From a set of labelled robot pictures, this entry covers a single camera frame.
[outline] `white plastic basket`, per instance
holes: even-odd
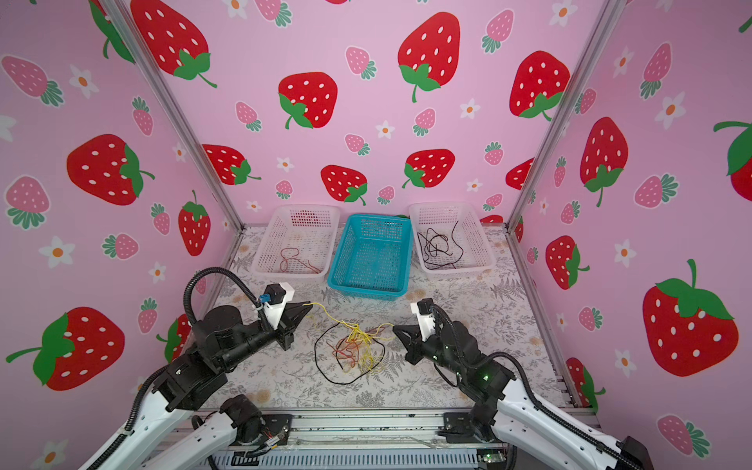
[[[418,255],[420,268],[429,279],[475,276],[496,265],[496,258],[488,245],[488,237],[470,204],[465,202],[413,204],[410,206],[410,221],[413,226],[415,253]],[[429,256],[425,235],[428,235],[428,239],[435,235],[446,236],[448,246],[447,242],[440,238],[435,238],[434,243],[441,248],[446,247],[449,253],[433,250],[433,256]],[[459,258],[458,245],[464,250],[462,258]]]
[[[338,225],[339,209],[328,205],[280,206],[266,227],[251,272],[269,280],[324,280],[332,263]]]

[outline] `red strawberry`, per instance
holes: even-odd
[[[504,196],[501,193],[496,193],[493,196],[486,199],[486,204],[483,204],[484,211],[493,211],[502,203]]]
[[[378,192],[378,203],[381,205],[389,204],[394,199],[394,188],[385,186]]]
[[[658,46],[653,57],[642,72],[644,82],[640,85],[640,96],[648,99],[656,94],[661,87],[660,81],[666,78],[671,69],[671,43],[665,42]]]
[[[752,201],[752,124],[726,121],[713,126],[713,132],[726,127],[746,127],[729,146],[731,185],[744,199]]]
[[[598,413],[598,399],[596,395],[603,395],[606,393],[606,389],[601,387],[601,391],[596,392],[593,378],[590,377],[590,373],[576,357],[567,359],[566,365],[569,374],[572,376],[572,380],[575,382],[575,388],[577,389],[577,394],[580,396],[582,405],[584,407],[593,407],[593,412]]]
[[[531,247],[527,250],[527,262],[532,265],[536,261],[538,261],[538,248]]]
[[[560,216],[561,221],[567,225],[573,223],[580,216],[580,203],[577,201],[567,202]]]
[[[616,183],[629,158],[629,146],[616,123],[602,117],[587,136],[585,151],[580,162],[580,179],[591,192],[600,191],[596,207],[601,207],[603,188]]]
[[[132,0],[131,15],[159,68],[185,80],[199,76],[217,88],[202,75],[209,70],[209,45],[186,17],[159,0]]]
[[[154,128],[154,120],[149,114],[149,107],[146,106],[146,102],[141,99],[140,96],[133,98],[133,120],[136,122],[136,126],[144,133],[144,135],[151,135],[151,131]]]
[[[522,235],[525,233],[525,224],[520,216],[520,222],[514,227],[514,234],[517,236],[517,243],[522,243]]]
[[[584,93],[580,94],[575,103],[575,113],[585,114],[596,102],[597,93],[594,89],[588,88]]]
[[[288,180],[282,180],[274,187],[277,190],[277,197],[280,199],[289,199],[293,194],[293,185]]]
[[[585,307],[580,311],[580,315],[578,316],[578,319],[580,320],[580,324],[585,327],[585,329],[589,332],[594,332],[597,329],[601,329],[601,326],[603,326],[603,316],[601,315],[601,312],[593,307]]]
[[[334,200],[355,202],[360,199],[365,205],[363,195],[368,191],[368,180],[360,171],[327,165],[321,169],[321,181]]]
[[[167,339],[162,339],[159,334],[156,336],[156,339],[167,343],[165,344],[165,359],[167,359],[168,364],[176,360],[183,353],[183,346],[186,345],[186,338],[188,338],[190,330],[191,326],[188,323],[188,317],[182,314],[170,325]]]
[[[658,418],[656,425],[661,435],[684,455],[691,456],[693,451],[701,459],[710,455],[710,442],[705,439],[705,433],[691,422],[685,423],[680,417],[667,414]]]
[[[32,98],[39,98],[47,106],[55,108],[62,105],[62,90],[57,82],[48,80],[42,67],[28,60],[5,55],[2,58],[2,68],[13,83],[25,94]]]
[[[427,108],[415,117],[415,126],[413,132],[418,137],[428,134],[428,131],[436,124],[436,111],[433,108]]]
[[[635,191],[635,202],[644,208],[657,208],[661,201],[666,204],[676,196],[678,187],[679,182],[668,173],[660,178],[651,176]]]
[[[527,174],[530,173],[532,161],[533,159],[522,162],[509,170],[509,172],[507,173],[507,186],[521,191],[522,185],[525,184],[525,180],[527,179]]]
[[[714,293],[668,279],[648,290],[642,302],[647,342],[658,365],[679,377],[696,374],[731,355],[739,342],[734,318]]]
[[[211,230],[211,220],[204,206],[199,204],[196,191],[192,191],[193,201],[188,201],[177,216],[177,227],[183,237],[188,254],[198,256],[204,250]]]
[[[347,66],[355,75],[360,75],[363,80],[371,80],[376,76],[376,63],[371,57],[359,47],[348,47],[344,51],[344,57],[347,59]]]
[[[245,124],[245,128],[253,132],[261,130],[261,120],[259,115],[251,107],[243,102],[235,103],[235,114],[238,116],[238,120]]]
[[[402,78],[424,92],[441,88],[454,76],[459,62],[459,20],[441,12],[426,20],[402,42],[397,63]]]
[[[504,217],[500,215],[489,215],[481,219],[481,223],[504,223]]]
[[[408,180],[402,185],[402,189],[410,182],[419,188],[433,188],[444,180],[454,166],[454,160],[454,153],[447,149],[413,153],[405,162],[405,176]]]
[[[50,198],[36,178],[19,176],[5,190],[5,201],[10,208],[6,214],[13,225],[24,230],[39,227],[46,218],[42,213],[50,210]]]
[[[138,253],[138,242],[126,233],[121,233],[117,237],[110,235],[105,238],[102,245],[102,251],[110,258],[128,259]]]
[[[144,300],[141,312],[138,314],[138,328],[141,334],[146,335],[150,332],[154,323],[156,323],[156,300],[150,297]]]
[[[217,172],[217,176],[224,184],[234,186],[245,183],[248,178],[261,179],[261,177],[250,176],[250,163],[234,148],[209,144],[203,144],[202,147],[206,150],[206,155]]]
[[[319,129],[324,127],[334,113],[337,103],[337,84],[322,71],[295,74],[285,77],[279,86],[280,106],[298,126]]]
[[[115,26],[112,25],[112,22],[110,21],[108,15],[105,13],[105,9],[102,8],[102,4],[99,2],[99,0],[89,0],[89,8],[91,9],[92,18],[94,18],[94,23],[97,25],[97,28],[99,28],[99,31],[103,32],[105,36],[107,36],[105,46],[102,48],[102,55],[105,56],[105,59],[109,59],[107,55],[107,48],[110,43],[112,43],[112,47],[113,49],[115,49],[115,52],[117,52],[118,56],[123,57],[128,62],[135,64],[135,60],[133,59],[133,55],[131,55],[131,51],[128,50],[128,47],[126,47],[126,44],[120,37],[120,34],[118,34],[117,30],[115,29]]]
[[[564,290],[575,285],[579,271],[590,270],[589,266],[580,267],[580,249],[568,235],[558,237],[548,244],[546,265],[556,284]]]
[[[132,204],[141,195],[141,163],[123,139],[103,134],[68,155],[68,177],[87,193],[115,205]]]
[[[293,12],[287,9],[287,3],[280,0],[256,0],[256,6],[267,21],[274,21],[279,28],[286,28],[293,22]]]
[[[206,279],[208,276],[204,276],[201,279],[199,279],[199,282],[196,283],[196,291],[199,292],[202,296],[206,293]]]
[[[165,212],[165,206],[154,203],[151,206],[151,217],[154,219],[154,228],[162,235],[170,232],[170,214]]]
[[[113,365],[125,346],[125,335],[109,318],[93,308],[77,307],[44,330],[41,347],[13,353],[5,362],[39,351],[34,375],[52,390],[70,390]]]
[[[566,176],[566,158],[563,156],[559,157],[559,160],[556,162],[556,170],[553,171],[553,185],[557,188],[562,185],[564,182],[564,177]]]
[[[365,139],[359,135],[345,135],[344,143],[347,145],[347,149],[350,150],[350,152],[357,153],[360,156],[368,155],[371,152],[371,148],[365,142]]]
[[[542,50],[527,56],[517,69],[509,95],[509,110],[518,117],[536,117],[559,104],[569,83],[569,69]]]
[[[501,49],[502,42],[506,41],[512,33],[512,23],[514,23],[512,10],[504,10],[488,22],[482,43],[486,54],[493,54],[497,49]]]
[[[483,157],[491,166],[496,166],[504,158],[504,150],[499,142],[491,142],[486,146],[486,156]]]

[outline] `pink wall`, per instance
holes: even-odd
[[[257,4],[278,9],[259,9]],[[167,6],[156,0],[132,0],[131,10],[201,142],[223,146],[210,147],[210,157],[220,176],[227,178],[224,188],[231,200],[244,221],[259,223],[286,202],[337,205],[346,214],[406,214],[415,202],[462,200],[473,204],[479,217],[507,217],[521,182],[512,179],[518,169],[529,168],[526,162],[548,124],[540,111],[555,105],[554,95],[566,85],[566,69],[574,68],[602,2],[580,0],[575,6],[567,1],[556,8],[552,4],[226,0],[209,6],[170,0]],[[448,13],[434,17],[440,12]],[[429,18],[421,33],[411,35]],[[499,39],[500,49],[491,38]],[[183,48],[190,56],[183,52],[181,59],[178,52]],[[182,65],[178,70],[177,61]],[[370,61],[374,64],[367,68]],[[546,62],[548,68],[541,69]],[[427,78],[411,70],[423,63],[431,67]],[[400,65],[406,65],[406,78]],[[535,66],[532,74],[530,66]],[[518,68],[527,85],[524,91],[515,78]],[[326,75],[290,77],[308,72]],[[325,88],[305,91],[320,83]],[[420,86],[416,103],[411,99],[413,83]],[[289,112],[280,105],[280,90]],[[538,95],[534,117],[518,117]],[[326,104],[335,100],[335,105]],[[474,112],[467,115],[469,108]],[[290,120],[289,113],[298,112],[301,115]],[[554,112],[552,108],[546,114]],[[288,120],[290,128],[285,129]],[[417,123],[428,134],[414,133]],[[492,142],[502,146],[503,157],[494,147],[487,150]],[[368,153],[359,154],[364,144]],[[236,179],[227,168],[230,159],[217,162],[221,150],[237,156],[236,163],[240,156],[247,159],[250,178],[262,179],[246,178],[247,168],[236,170],[243,175]],[[416,187],[405,174],[408,157],[423,150],[440,151],[414,155],[420,162],[414,168],[419,170],[423,165],[433,167],[431,158],[454,160],[450,171],[437,166],[423,178],[408,172],[427,188]],[[328,165],[343,168],[327,168],[327,180],[332,171],[335,175],[332,184],[325,185],[321,172]],[[348,169],[360,180],[346,178],[342,172]],[[506,183],[508,174],[513,186]],[[366,188],[359,183],[363,181],[368,182]],[[357,193],[353,202],[343,201],[353,194],[347,193],[348,186]],[[292,193],[286,192],[290,187]],[[487,199],[497,194],[503,195],[502,203],[485,211]],[[382,205],[380,197],[392,202]]]
[[[166,363],[165,343],[156,335],[168,338],[186,282],[196,270],[221,263],[232,240],[191,159],[177,159],[177,135],[141,72],[119,56],[121,44],[109,44],[106,59],[105,41],[87,2],[19,0],[0,20],[0,56],[33,62],[4,56],[0,71],[0,187],[12,216],[0,224],[2,357],[44,346],[0,368],[5,468],[48,468],[45,459],[55,468],[77,468],[122,425],[139,380]],[[56,90],[63,100],[58,107],[39,98],[59,96]],[[149,107],[148,116],[137,113],[148,136],[134,118],[139,96]],[[116,137],[80,147],[100,135]],[[143,175],[137,198],[139,173],[122,166],[123,142],[156,177]],[[132,157],[127,163],[132,170]],[[121,168],[130,179],[121,178]],[[22,175],[33,179],[17,180]],[[198,256],[189,254],[178,225],[192,190],[211,220]],[[169,222],[162,215],[155,225],[155,203]],[[118,244],[110,258],[102,245],[120,234],[135,240],[138,251]],[[156,263],[163,272],[155,281]],[[200,308],[205,294],[195,297]],[[148,299],[156,307],[148,302],[142,309]]]
[[[714,126],[750,119],[750,15],[738,2],[628,5],[588,83],[595,101],[571,116],[523,217],[528,268],[583,398],[656,468],[748,466],[750,124]],[[610,172],[593,179],[601,163]],[[590,267],[576,283],[573,244]]]

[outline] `floral tablecloth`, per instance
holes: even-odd
[[[481,351],[491,353],[504,350],[514,354],[525,368],[532,388],[558,406],[562,395],[548,359],[538,325],[520,284],[504,231],[485,227],[490,245],[496,255],[496,268],[474,277],[455,280],[428,280],[420,270],[417,255],[413,255],[407,295],[395,302],[348,297],[321,283],[292,282],[295,302],[320,302],[339,320],[360,323],[366,330],[381,323],[415,324],[410,302],[432,297],[453,320],[462,321],[478,339]],[[232,270],[253,292],[260,294],[266,284],[251,275],[253,255],[263,237],[265,227],[249,226],[244,231],[240,248],[232,263]],[[224,282],[216,305],[235,305],[245,323],[256,320],[250,301],[230,280]],[[321,308],[314,306],[295,333],[295,341],[288,351],[271,344],[244,361],[229,374],[229,382],[205,404],[218,408],[226,399],[244,393],[259,408],[466,408],[472,402],[458,389],[449,387],[438,376],[431,362],[418,365],[405,361],[405,349],[396,338],[385,341],[384,360],[371,373],[354,384],[342,386],[328,382],[314,364],[313,347],[316,339],[332,322]],[[328,341],[336,344],[349,330],[338,326],[327,334],[318,346],[318,362],[334,381],[348,382],[355,378],[357,368],[344,373],[332,356]],[[381,337],[392,338],[387,327]],[[373,354],[381,355],[375,345]]]

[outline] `teal plastic basket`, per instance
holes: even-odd
[[[329,287],[349,296],[396,300],[408,291],[413,229],[409,219],[353,214],[329,272]]]

